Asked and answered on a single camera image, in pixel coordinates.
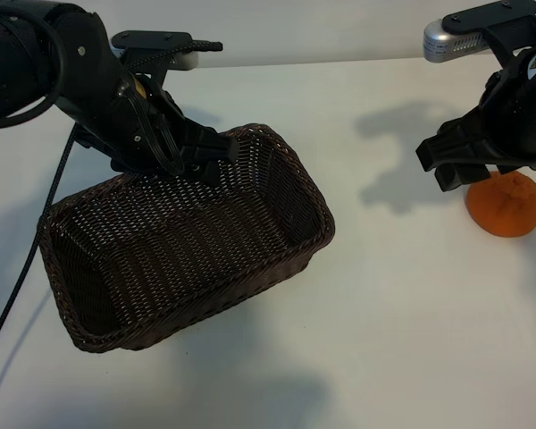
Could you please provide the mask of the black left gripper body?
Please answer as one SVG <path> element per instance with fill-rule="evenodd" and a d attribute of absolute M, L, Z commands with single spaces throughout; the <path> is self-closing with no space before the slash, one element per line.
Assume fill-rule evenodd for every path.
<path fill-rule="evenodd" d="M 199 175 L 199 165 L 238 155 L 233 138 L 187 118 L 158 80 L 115 57 L 73 59 L 73 120 L 77 141 L 117 172 Z"/>

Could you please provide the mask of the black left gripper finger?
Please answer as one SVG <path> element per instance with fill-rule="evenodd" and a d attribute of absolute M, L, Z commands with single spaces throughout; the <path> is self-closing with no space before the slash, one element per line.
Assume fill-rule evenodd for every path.
<path fill-rule="evenodd" d="M 206 186 L 219 186 L 222 177 L 222 163 L 218 160 L 207 161 L 199 165 L 199 181 Z"/>

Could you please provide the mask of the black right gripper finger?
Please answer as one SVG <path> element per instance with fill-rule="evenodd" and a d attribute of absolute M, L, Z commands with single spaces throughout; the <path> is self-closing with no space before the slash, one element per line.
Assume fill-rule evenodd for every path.
<path fill-rule="evenodd" d="M 443 192 L 450 192 L 464 185 L 460 165 L 440 165 L 435 169 L 434 176 Z"/>
<path fill-rule="evenodd" d="M 490 171 L 485 164 L 459 164 L 457 175 L 461 184 L 474 184 L 487 180 Z"/>

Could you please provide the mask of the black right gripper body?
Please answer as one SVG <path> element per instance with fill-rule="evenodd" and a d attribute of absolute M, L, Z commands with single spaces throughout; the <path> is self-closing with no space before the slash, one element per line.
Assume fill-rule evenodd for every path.
<path fill-rule="evenodd" d="M 536 170 L 536 47 L 493 73 L 479 104 L 444 122 L 416 154 L 426 172 L 444 164 L 493 165 L 501 173 Z"/>

